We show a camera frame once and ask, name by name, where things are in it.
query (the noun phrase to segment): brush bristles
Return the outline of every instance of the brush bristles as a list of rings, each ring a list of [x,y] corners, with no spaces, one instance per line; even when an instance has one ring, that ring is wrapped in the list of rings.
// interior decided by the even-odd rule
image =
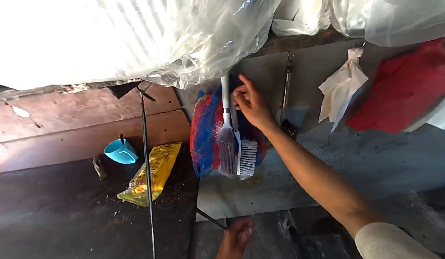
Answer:
[[[242,152],[240,155],[240,174],[253,176],[256,165],[256,153],[258,143],[256,141],[242,140]]]
[[[234,174],[234,134],[232,128],[222,128],[218,134],[219,171],[225,175]]]

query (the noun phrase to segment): person's right hand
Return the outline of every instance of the person's right hand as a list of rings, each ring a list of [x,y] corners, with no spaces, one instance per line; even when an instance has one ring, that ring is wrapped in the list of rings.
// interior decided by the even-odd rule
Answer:
[[[243,85],[237,87],[232,94],[235,97],[237,110],[242,110],[243,115],[255,127],[264,131],[267,127],[275,126],[275,121],[267,109],[263,96],[246,76],[240,74],[239,79]]]

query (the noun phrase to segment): hand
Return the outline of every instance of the hand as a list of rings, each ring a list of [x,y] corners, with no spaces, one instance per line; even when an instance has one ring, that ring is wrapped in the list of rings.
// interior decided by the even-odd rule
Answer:
[[[242,110],[248,121],[263,132],[267,127],[275,126],[275,121],[267,109],[263,96],[253,82],[242,74],[239,75],[239,79],[244,84],[232,92],[235,97],[234,104],[238,104],[236,109]]]
[[[224,232],[216,259],[241,259],[252,233],[252,217],[237,219]]]

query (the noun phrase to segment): cup handle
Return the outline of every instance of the cup handle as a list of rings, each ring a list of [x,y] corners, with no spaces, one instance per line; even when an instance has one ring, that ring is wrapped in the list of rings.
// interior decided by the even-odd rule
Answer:
[[[129,155],[131,159],[133,159],[133,162],[136,162],[138,160],[138,156],[136,156],[135,154],[130,154],[130,152],[127,152],[125,150],[122,150],[119,153],[127,153],[127,155]]]

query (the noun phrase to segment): scrub brush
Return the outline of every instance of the scrub brush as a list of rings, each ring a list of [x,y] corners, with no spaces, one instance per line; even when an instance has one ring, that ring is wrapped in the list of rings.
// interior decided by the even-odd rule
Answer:
[[[253,176],[256,166],[256,153],[258,152],[258,143],[251,140],[242,140],[242,152],[240,160],[240,174]]]
[[[239,120],[237,119],[237,110],[235,109],[234,104],[235,97],[231,94],[230,96],[230,118],[232,120],[232,128],[234,128],[234,135],[239,143],[239,153],[237,156],[237,175],[240,175],[240,157],[242,154],[242,141],[240,139],[240,131],[239,131]]]
[[[231,176],[234,174],[234,134],[230,125],[229,108],[229,74],[221,77],[222,108],[224,110],[224,124],[219,130],[217,143],[219,144],[219,171]]]

